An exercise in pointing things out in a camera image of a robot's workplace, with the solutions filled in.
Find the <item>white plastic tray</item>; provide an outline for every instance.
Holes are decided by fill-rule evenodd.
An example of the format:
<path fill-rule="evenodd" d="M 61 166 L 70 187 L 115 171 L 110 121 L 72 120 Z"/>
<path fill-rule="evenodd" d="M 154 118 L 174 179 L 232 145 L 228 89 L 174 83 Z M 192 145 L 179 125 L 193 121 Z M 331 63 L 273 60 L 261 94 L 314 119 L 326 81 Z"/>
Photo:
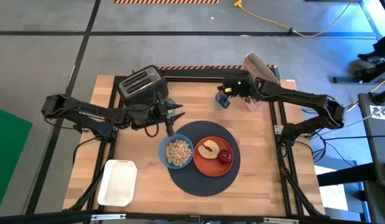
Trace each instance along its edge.
<path fill-rule="evenodd" d="M 105 164 L 98 203 L 124 207 L 131 203 L 137 178 L 133 161 L 109 160 Z"/>

